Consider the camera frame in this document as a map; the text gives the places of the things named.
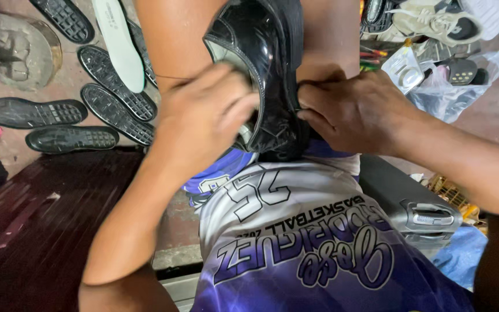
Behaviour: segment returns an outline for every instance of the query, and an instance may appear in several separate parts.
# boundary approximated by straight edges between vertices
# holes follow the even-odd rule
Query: left hand
[[[251,91],[246,78],[227,64],[212,65],[168,91],[145,162],[159,162],[177,184],[207,169],[259,106],[259,94]]]

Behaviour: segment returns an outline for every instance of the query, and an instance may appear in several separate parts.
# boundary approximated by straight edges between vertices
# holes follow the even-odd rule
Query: shoe heel
[[[269,4],[287,24],[285,33],[289,46],[290,70],[295,71],[301,65],[303,57],[303,9],[299,0],[260,0]]]

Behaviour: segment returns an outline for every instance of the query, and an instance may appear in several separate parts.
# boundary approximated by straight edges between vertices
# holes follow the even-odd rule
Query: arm
[[[384,72],[306,84],[299,117],[338,151],[404,158],[446,175],[492,214],[475,280],[478,310],[499,309],[499,145],[416,109]]]
[[[174,193],[232,145],[251,115],[259,97],[250,91],[242,75],[222,64],[163,95],[154,144],[90,248],[81,309],[174,307],[151,270],[140,268],[154,253],[157,226]]]

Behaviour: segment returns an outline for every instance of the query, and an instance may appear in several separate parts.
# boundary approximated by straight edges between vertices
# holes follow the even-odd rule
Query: white insole
[[[144,65],[134,48],[119,0],[92,0],[111,63],[132,92],[144,89]]]

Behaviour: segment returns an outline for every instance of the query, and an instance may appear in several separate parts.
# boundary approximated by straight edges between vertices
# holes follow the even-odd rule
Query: gray sneaker
[[[447,60],[452,57],[456,53],[457,47],[450,47],[447,44],[431,38],[422,43],[414,43],[413,51],[415,52],[419,63],[429,60],[440,62],[441,60]]]

